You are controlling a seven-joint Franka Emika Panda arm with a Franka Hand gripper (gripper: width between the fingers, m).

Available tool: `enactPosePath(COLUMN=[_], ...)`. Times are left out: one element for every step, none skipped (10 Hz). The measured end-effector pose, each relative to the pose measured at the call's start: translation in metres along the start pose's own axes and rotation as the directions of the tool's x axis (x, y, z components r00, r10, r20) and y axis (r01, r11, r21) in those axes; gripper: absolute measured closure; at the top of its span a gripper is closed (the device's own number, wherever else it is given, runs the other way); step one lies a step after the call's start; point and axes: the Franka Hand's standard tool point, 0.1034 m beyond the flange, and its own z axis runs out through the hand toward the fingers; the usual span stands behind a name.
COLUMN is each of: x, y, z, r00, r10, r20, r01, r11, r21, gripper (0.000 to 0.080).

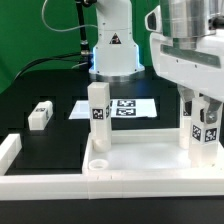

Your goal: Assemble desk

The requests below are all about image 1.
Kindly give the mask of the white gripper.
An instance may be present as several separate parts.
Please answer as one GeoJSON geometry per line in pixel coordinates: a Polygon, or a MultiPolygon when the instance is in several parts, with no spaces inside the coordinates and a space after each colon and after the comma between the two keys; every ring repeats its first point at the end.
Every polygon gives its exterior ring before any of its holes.
{"type": "Polygon", "coordinates": [[[156,74],[180,84],[183,113],[191,114],[195,90],[204,94],[203,122],[215,123],[224,102],[224,31],[198,38],[195,50],[174,47],[171,38],[158,33],[150,35],[150,46],[156,74]]]}

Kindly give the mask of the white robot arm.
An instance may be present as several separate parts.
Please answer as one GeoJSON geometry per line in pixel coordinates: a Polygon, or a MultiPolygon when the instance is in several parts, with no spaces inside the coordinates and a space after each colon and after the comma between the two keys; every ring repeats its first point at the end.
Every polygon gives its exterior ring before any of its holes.
{"type": "MultiPolygon", "coordinates": [[[[95,0],[98,42],[90,72],[112,79],[141,71],[132,37],[130,0],[95,0]]],[[[224,15],[220,0],[159,0],[145,16],[152,64],[157,75],[176,83],[185,102],[195,91],[206,107],[199,117],[218,121],[224,103],[224,15]]]]}

